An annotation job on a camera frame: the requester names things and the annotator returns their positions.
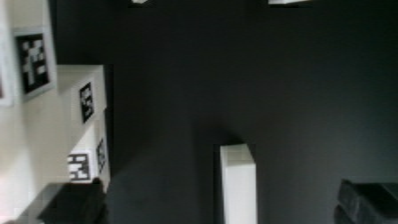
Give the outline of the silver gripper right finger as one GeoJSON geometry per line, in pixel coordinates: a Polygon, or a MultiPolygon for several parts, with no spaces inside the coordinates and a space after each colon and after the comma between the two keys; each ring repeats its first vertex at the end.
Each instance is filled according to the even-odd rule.
{"type": "Polygon", "coordinates": [[[398,224],[398,183],[341,181],[334,224],[398,224]]]}

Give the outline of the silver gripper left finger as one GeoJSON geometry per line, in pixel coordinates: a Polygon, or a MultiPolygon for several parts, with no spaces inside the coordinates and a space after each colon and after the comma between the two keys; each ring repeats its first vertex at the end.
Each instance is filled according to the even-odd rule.
{"type": "Polygon", "coordinates": [[[40,224],[108,224],[103,182],[65,183],[39,213],[40,224]]]}

